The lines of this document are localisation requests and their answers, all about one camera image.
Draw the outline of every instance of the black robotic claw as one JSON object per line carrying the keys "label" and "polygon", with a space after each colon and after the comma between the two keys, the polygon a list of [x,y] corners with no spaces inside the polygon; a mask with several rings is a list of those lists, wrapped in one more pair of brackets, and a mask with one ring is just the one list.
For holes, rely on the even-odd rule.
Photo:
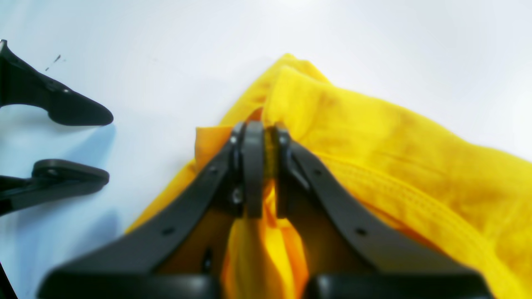
{"label": "black robotic claw", "polygon": [[0,107],[24,104],[41,107],[66,126],[104,126],[113,114],[104,106],[47,77],[15,56],[0,40]]}
{"label": "black robotic claw", "polygon": [[[41,107],[67,126],[101,126],[113,121],[104,106],[49,78],[15,56],[0,40],[0,108],[11,104]],[[66,197],[94,193],[109,182],[101,169],[65,160],[35,163],[31,178],[0,176],[0,216]],[[16,299],[0,264],[0,299]]]}
{"label": "black robotic claw", "polygon": [[[492,298],[480,274],[388,228],[285,128],[279,124],[272,132],[278,216],[290,220],[305,245],[311,275],[306,298]],[[243,209],[250,217],[261,215],[262,194],[253,188],[263,186],[264,167],[253,165],[272,162],[256,152],[263,149],[260,123],[237,125],[166,209],[114,243],[53,270],[39,296],[220,298],[231,225]]]}

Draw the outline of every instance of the bolt hole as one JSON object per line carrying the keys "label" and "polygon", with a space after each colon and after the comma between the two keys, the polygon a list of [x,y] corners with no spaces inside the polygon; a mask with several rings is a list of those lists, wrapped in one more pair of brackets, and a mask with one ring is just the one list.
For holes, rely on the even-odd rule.
{"label": "bolt hole", "polygon": [[207,248],[207,251],[205,251],[205,254],[203,255],[201,272],[209,273],[211,272],[211,269],[212,269],[212,250],[210,248]]}
{"label": "bolt hole", "polygon": [[365,237],[365,236],[368,235],[368,232],[367,232],[365,229],[363,229],[363,228],[357,228],[357,229],[355,230],[355,232],[356,232],[359,236],[362,236],[362,237]]}
{"label": "bolt hole", "polygon": [[163,229],[161,233],[163,236],[167,236],[173,234],[174,231],[176,231],[176,229],[174,229],[173,227],[167,227]]}

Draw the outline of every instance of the yellow shirt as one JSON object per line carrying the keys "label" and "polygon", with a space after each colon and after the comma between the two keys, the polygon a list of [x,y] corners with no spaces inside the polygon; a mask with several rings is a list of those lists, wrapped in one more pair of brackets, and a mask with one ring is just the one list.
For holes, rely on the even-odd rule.
{"label": "yellow shirt", "polygon": [[[244,120],[281,121],[371,212],[409,237],[477,269],[497,298],[532,298],[532,164],[469,144],[431,120],[337,88],[285,55],[214,128],[198,128],[195,160],[132,225],[163,210]],[[228,298],[299,298],[308,279],[301,239],[276,219],[235,221],[221,281]]]}

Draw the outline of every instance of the stitched seam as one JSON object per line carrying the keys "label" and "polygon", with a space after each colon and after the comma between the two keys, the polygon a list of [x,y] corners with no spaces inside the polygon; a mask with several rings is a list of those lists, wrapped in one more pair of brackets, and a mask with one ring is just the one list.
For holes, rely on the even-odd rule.
{"label": "stitched seam", "polygon": [[[339,168],[339,171],[341,173],[346,174],[346,177],[348,178],[353,177],[350,174],[357,175],[357,179],[356,179],[357,183],[363,183],[364,185],[369,186],[370,182],[374,182],[379,186],[378,191],[382,192],[385,196],[391,197],[391,198],[397,198],[399,194],[401,199],[405,202],[408,202],[409,205],[422,208],[424,212],[425,213],[428,212],[430,216],[433,216],[433,217],[437,216],[435,218],[438,218],[439,220],[447,224],[450,230],[455,231],[456,233],[464,236],[465,239],[469,240],[470,241],[469,245],[470,246],[472,245],[474,249],[476,249],[476,252],[478,252],[479,254],[482,254],[482,256],[485,258],[485,262],[488,263],[490,268],[496,271],[496,274],[499,277],[503,276],[502,278],[505,279],[507,282],[515,281],[511,279],[510,274],[508,273],[509,270],[501,269],[503,267],[501,267],[501,265],[495,261],[494,257],[492,257],[485,250],[485,248],[489,246],[487,244],[484,246],[480,244],[481,240],[478,240],[478,239],[482,239],[482,237],[481,236],[476,237],[474,232],[470,232],[464,228],[465,226],[470,226],[468,223],[459,224],[457,219],[455,219],[455,217],[453,216],[451,216],[451,218],[441,217],[439,212],[443,212],[447,215],[450,215],[450,214],[445,212],[443,209],[439,208],[438,206],[434,204],[430,204],[429,201],[423,200],[423,197],[430,198],[430,196],[425,195],[423,193],[420,194],[421,191],[418,191],[418,190],[411,190],[409,189],[408,186],[402,186],[400,185],[400,182],[394,182],[391,178],[386,178],[384,175],[380,173],[373,172],[368,169],[364,169],[358,165],[353,165],[351,163],[346,164],[346,162],[335,159],[333,157],[329,157],[326,155],[320,155],[320,154],[318,155],[320,156],[322,160],[330,161],[332,162],[332,164],[336,164]],[[501,287],[501,290],[504,290],[505,292],[509,288],[508,283],[498,284],[498,286],[503,286]]]}

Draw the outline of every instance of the white background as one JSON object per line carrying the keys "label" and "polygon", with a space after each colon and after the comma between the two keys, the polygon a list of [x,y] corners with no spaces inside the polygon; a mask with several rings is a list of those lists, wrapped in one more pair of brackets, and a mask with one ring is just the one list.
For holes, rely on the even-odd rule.
{"label": "white background", "polygon": [[0,109],[0,175],[47,158],[111,174],[97,194],[2,217],[0,261],[34,298],[51,267],[120,236],[193,157],[195,127],[216,125],[284,53],[532,161],[531,16],[531,1],[510,0],[0,0],[9,48],[115,116],[65,127]]}

